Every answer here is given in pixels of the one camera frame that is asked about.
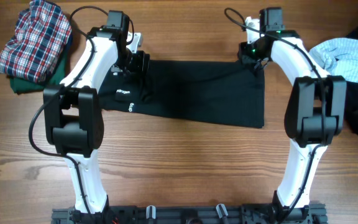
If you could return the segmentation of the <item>plaid folded shirt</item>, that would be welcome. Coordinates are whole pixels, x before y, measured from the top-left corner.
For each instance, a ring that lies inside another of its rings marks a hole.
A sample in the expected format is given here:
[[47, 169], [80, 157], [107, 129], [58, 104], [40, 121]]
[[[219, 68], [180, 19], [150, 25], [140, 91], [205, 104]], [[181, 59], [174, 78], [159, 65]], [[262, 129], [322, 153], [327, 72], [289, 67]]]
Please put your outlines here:
[[57, 66], [71, 32], [60, 6], [31, 1], [19, 13], [14, 36], [1, 50], [0, 73], [33, 83], [44, 82]]

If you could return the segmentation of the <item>green folded garment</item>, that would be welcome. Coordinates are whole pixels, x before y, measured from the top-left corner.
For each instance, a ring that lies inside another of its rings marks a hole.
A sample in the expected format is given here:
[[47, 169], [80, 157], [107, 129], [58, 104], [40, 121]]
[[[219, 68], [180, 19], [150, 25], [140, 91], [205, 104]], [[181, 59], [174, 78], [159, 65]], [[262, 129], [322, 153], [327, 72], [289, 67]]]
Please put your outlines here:
[[53, 73], [48, 76], [44, 82], [33, 83], [21, 78], [10, 77], [10, 87], [15, 94], [24, 94], [32, 93], [36, 91], [42, 91], [46, 86], [59, 84], [65, 77], [65, 65], [68, 58], [68, 53], [70, 51], [70, 46], [66, 45], [63, 48], [63, 52], [60, 54], [58, 59], [57, 66], [55, 67]]

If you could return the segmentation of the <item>light blue striped shirt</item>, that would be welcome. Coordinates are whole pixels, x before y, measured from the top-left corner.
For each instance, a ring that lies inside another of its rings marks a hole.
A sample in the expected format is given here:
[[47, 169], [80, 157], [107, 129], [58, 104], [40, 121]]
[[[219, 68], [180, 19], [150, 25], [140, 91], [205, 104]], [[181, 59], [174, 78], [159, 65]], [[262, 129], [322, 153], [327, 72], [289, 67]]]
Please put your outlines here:
[[309, 54], [330, 74], [358, 83], [358, 40], [344, 37], [327, 40], [313, 47]]

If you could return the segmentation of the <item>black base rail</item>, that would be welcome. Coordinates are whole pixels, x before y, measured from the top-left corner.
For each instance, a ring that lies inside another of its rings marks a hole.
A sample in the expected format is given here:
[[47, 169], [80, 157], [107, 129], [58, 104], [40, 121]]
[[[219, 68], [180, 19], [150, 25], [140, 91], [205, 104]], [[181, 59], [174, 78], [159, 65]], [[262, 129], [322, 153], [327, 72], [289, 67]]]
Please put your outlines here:
[[[280, 223], [277, 207], [269, 204], [243, 204], [215, 207], [148, 207], [111, 206], [107, 217], [94, 215], [96, 223]], [[53, 209], [50, 223], [94, 223], [74, 207]], [[282, 223], [328, 223], [325, 204], [294, 208]]]

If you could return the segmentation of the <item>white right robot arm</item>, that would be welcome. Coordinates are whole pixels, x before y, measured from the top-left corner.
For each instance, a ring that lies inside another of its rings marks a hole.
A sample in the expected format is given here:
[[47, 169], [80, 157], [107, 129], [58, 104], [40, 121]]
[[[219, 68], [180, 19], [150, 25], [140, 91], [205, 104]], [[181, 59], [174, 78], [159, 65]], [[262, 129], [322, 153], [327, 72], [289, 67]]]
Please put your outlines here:
[[288, 213], [307, 208], [319, 161], [343, 127], [346, 81], [318, 65], [281, 19], [246, 17], [239, 25], [247, 33], [245, 54], [276, 63], [292, 85], [284, 116], [290, 151], [275, 197]]

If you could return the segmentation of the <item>black t-shirt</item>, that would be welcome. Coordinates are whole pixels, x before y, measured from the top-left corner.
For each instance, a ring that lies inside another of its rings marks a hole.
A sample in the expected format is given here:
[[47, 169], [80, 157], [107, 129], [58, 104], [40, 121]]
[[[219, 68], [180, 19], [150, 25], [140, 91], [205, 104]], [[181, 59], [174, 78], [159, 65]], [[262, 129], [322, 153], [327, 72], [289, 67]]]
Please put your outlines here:
[[104, 110], [262, 128], [264, 90], [257, 63], [152, 60], [147, 73], [106, 75], [99, 101]]

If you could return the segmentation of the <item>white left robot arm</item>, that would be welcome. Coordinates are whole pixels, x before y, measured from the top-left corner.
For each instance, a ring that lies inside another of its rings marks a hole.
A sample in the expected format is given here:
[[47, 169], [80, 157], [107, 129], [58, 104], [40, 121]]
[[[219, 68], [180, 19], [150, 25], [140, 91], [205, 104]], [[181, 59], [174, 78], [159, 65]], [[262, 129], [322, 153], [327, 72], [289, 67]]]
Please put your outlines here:
[[108, 204], [98, 163], [104, 135], [99, 90], [108, 72], [121, 75], [128, 70], [142, 41], [140, 32], [94, 27], [74, 69], [58, 85], [44, 90], [47, 141], [70, 170], [74, 209], [81, 215], [100, 215]]

